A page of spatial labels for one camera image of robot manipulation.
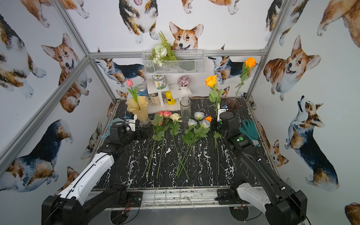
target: corgi illustration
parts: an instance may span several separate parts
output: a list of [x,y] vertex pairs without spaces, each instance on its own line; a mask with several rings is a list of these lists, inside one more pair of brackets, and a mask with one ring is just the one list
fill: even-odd
[[360,0],[331,0],[319,24],[318,36],[322,36],[328,25],[340,17],[344,26],[349,28],[353,42],[360,48]]
[[[46,54],[58,61],[60,64],[62,72],[60,74],[59,85],[70,75],[79,62],[79,58],[71,47],[71,40],[66,33],[63,34],[63,42],[59,46],[51,47],[42,45],[42,49],[46,52]],[[81,94],[85,96],[89,95],[89,91],[86,90],[86,87],[87,83],[90,83],[91,81],[92,78],[88,78],[86,73],[83,72],[73,83],[71,88],[60,100],[61,106],[66,112],[71,113],[74,111],[75,107],[77,107],[80,103],[79,98]]]
[[158,16],[156,0],[120,0],[120,15],[131,34],[135,34],[135,41],[143,41],[143,33],[149,32],[150,37],[159,40],[155,33],[156,19]]
[[101,124],[101,122],[99,122],[95,132],[93,133],[93,135],[91,136],[91,138],[89,140],[89,145],[86,147],[85,152],[82,154],[80,159],[86,159],[91,156],[91,154],[94,150],[94,147],[96,145],[96,142],[99,139],[102,129],[103,129],[102,124]]
[[360,204],[353,202],[345,206],[345,214],[351,225],[360,225]]
[[279,150],[279,140],[275,141],[275,144],[273,146],[270,145],[269,140],[266,137],[266,133],[264,131],[264,128],[262,127],[260,122],[257,122],[260,132],[262,133],[262,136],[264,137],[264,142],[267,145],[267,148],[269,149],[271,159],[273,160],[274,164],[277,167],[281,167],[282,165],[285,165],[289,162],[287,158],[281,155]]
[[316,113],[317,109],[323,104],[315,105],[306,101],[302,96],[297,105],[299,112],[289,126],[289,139],[286,139],[285,148],[293,148],[314,171],[312,180],[305,178],[308,184],[327,191],[336,190],[339,188],[336,171],[312,135],[315,126],[325,126]]
[[[183,2],[183,8],[184,8],[184,11],[187,13],[187,14],[190,14],[192,13],[192,6],[191,6],[191,2],[193,0],[181,0]],[[238,3],[238,1],[240,0],[209,0],[211,1],[212,3],[216,4],[216,5],[223,5],[223,6],[227,6],[228,7],[228,10],[229,10],[229,13],[231,15],[235,14],[239,9],[238,7],[236,6],[236,4]]]
[[[280,40],[279,40],[279,43],[281,46],[284,45],[285,35],[290,31],[292,26],[294,26],[295,23],[299,20],[308,1],[309,0],[292,0],[290,13],[288,14],[287,18],[285,19],[285,23],[283,24],[282,29],[281,29],[281,36],[280,36]],[[269,30],[270,33],[273,31],[275,21],[280,12],[280,7],[281,7],[282,3],[283,3],[283,0],[274,0],[274,2],[271,4],[271,6],[267,12],[266,29],[265,30],[266,31]],[[266,37],[265,41],[267,41],[269,39],[270,33]]]
[[0,177],[0,191],[29,192],[45,181],[49,184],[52,178],[56,182],[59,175],[54,168],[63,139],[70,139],[70,144],[73,142],[68,124],[57,120],[48,127],[29,155],[16,158],[11,163]]
[[[52,6],[49,0],[20,0],[25,8],[31,13],[42,25],[50,27],[47,19],[42,14],[41,5]],[[89,13],[84,10],[84,0],[61,0],[65,9],[73,9],[83,18],[88,18]]]
[[119,91],[119,90],[116,90],[116,93],[118,93],[119,95],[120,95],[120,100],[127,100],[127,92],[125,93],[125,92],[122,92],[122,91]]
[[[217,75],[220,84],[223,84],[226,79],[240,76],[243,72],[243,64],[244,62],[233,62],[230,59],[230,56],[217,56],[217,57],[208,57],[214,62],[214,74]],[[255,72],[258,67],[256,63],[254,67],[252,67],[252,71],[248,73],[248,80]]]
[[170,31],[175,38],[172,50],[198,49],[198,38],[204,30],[204,25],[199,24],[191,30],[183,30],[170,22]]
[[297,36],[291,55],[285,59],[270,60],[265,68],[264,75],[273,85],[271,93],[280,92],[280,99],[284,101],[284,94],[300,80],[305,71],[319,64],[319,55],[307,55],[301,48],[300,35]]
[[26,77],[33,73],[36,77],[46,76],[46,71],[37,68],[26,50],[25,43],[0,15],[0,86],[7,91],[17,87],[26,98],[31,98],[34,89]]
[[142,77],[146,83],[147,78],[143,65],[118,65],[113,62],[113,59],[95,59],[95,61],[110,79],[117,81],[122,87],[124,87],[124,82],[137,76]]
[[62,192],[65,188],[67,188],[80,174],[76,172],[73,168],[67,168],[68,179],[62,188],[60,188],[54,196],[57,196],[60,192]]

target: white wire basket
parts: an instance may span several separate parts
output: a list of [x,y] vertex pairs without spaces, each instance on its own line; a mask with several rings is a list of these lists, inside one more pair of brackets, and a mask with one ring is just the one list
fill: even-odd
[[149,59],[151,50],[143,51],[142,60],[149,75],[158,74],[194,74],[204,72],[204,50],[174,51],[179,61],[164,61],[162,66]]

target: glass jar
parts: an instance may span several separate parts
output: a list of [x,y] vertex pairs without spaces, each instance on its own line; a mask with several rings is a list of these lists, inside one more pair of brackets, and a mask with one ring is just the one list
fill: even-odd
[[180,100],[181,120],[187,124],[191,118],[191,100],[184,98]]

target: white flower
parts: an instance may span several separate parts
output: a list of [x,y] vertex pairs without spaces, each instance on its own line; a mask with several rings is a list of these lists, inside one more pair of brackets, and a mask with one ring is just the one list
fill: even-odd
[[172,119],[173,121],[179,121],[181,118],[181,116],[178,114],[178,113],[173,113],[171,116],[170,116],[170,119]]
[[200,124],[201,124],[201,126],[202,126],[203,128],[209,128],[209,127],[210,127],[210,122],[207,121],[207,120],[201,121]]
[[192,125],[197,125],[198,123],[195,120],[189,119],[188,125],[192,126]]
[[205,114],[203,112],[196,112],[194,117],[197,120],[202,120],[204,118]]

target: bottle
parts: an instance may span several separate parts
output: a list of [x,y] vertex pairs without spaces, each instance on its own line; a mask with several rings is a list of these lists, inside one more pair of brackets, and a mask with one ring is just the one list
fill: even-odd
[[172,98],[170,91],[166,92],[166,100],[169,105],[175,104],[175,100]]

